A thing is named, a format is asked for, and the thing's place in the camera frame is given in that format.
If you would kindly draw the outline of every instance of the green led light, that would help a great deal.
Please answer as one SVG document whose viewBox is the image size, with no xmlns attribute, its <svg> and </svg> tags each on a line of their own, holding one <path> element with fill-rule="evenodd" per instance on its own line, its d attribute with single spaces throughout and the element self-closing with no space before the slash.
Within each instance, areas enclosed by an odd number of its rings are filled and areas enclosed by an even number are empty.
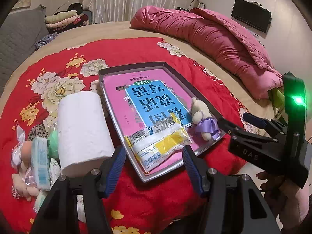
<svg viewBox="0 0 312 234">
<path fill-rule="evenodd" d="M 301 96 L 292 96 L 292 98 L 294 99 L 294 101 L 295 101 L 295 103 L 296 103 L 297 105 L 303 105 L 303 106 L 305 106 L 305 102 L 304 102 L 303 97 L 301 97 Z"/>
</svg>

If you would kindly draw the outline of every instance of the television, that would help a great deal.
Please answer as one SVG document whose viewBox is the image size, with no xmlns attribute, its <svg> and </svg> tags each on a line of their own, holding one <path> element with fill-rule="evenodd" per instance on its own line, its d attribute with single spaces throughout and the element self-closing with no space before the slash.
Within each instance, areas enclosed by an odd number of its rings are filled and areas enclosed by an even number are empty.
<svg viewBox="0 0 312 234">
<path fill-rule="evenodd" d="M 261 32 L 266 32 L 271 22 L 271 12 L 254 2 L 244 0 L 235 0 L 232 17 Z"/>
</svg>

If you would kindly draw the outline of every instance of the folded pink blanket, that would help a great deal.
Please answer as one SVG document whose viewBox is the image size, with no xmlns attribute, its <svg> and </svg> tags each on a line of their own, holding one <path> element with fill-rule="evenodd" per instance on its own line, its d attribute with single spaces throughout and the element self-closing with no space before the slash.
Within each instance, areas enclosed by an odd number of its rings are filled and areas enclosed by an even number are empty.
<svg viewBox="0 0 312 234">
<path fill-rule="evenodd" d="M 131 26 L 188 41 L 238 76 L 255 99 L 269 98 L 268 90 L 283 85 L 266 49 L 243 26 L 217 12 L 147 6 L 137 11 Z"/>
<path fill-rule="evenodd" d="M 75 16 L 72 16 L 70 18 L 66 18 L 60 22 L 57 22 L 55 24 L 46 24 L 46 27 L 48 29 L 52 29 L 52 28 L 66 26 L 66 25 L 69 25 L 70 23 L 74 22 L 78 17 L 79 17 L 78 15 L 75 15 Z"/>
</svg>

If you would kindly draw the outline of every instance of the purple ribbon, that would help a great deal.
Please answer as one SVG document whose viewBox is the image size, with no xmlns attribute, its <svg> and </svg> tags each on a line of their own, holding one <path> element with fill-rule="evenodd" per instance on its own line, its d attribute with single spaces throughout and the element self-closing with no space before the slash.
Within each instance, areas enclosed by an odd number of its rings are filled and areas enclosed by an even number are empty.
<svg viewBox="0 0 312 234">
<path fill-rule="evenodd" d="M 202 119 L 195 128 L 195 133 L 211 133 L 213 139 L 218 139 L 219 137 L 219 127 L 214 118 Z"/>
</svg>

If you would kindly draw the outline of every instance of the white tissue roll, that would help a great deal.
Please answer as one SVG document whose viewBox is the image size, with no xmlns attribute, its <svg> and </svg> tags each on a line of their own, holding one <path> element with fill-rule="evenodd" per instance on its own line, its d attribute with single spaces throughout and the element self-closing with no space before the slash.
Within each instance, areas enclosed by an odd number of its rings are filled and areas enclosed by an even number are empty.
<svg viewBox="0 0 312 234">
<path fill-rule="evenodd" d="M 64 97 L 58 108 L 59 156 L 62 173 L 84 176 L 110 158 L 114 146 L 101 100 L 92 91 Z"/>
</svg>

